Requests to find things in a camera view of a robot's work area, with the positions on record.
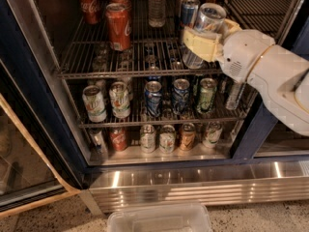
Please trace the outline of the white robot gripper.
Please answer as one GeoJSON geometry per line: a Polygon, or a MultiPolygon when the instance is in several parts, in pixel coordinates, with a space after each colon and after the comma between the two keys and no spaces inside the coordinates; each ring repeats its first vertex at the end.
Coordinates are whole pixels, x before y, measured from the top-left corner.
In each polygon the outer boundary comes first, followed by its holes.
{"type": "Polygon", "coordinates": [[[241,30],[238,23],[227,18],[223,20],[219,34],[198,32],[185,26],[183,42],[207,62],[219,60],[223,56],[221,70],[238,83],[246,81],[259,57],[275,45],[274,38],[258,30],[241,30]]]}

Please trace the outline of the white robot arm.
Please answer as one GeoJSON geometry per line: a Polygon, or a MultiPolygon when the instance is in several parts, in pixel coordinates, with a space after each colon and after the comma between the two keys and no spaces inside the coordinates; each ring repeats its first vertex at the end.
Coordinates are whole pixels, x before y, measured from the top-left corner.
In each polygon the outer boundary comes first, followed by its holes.
{"type": "Polygon", "coordinates": [[[198,57],[217,61],[224,74],[256,89],[265,107],[289,129],[309,135],[309,61],[229,19],[219,33],[184,28],[183,41],[198,57]]]}

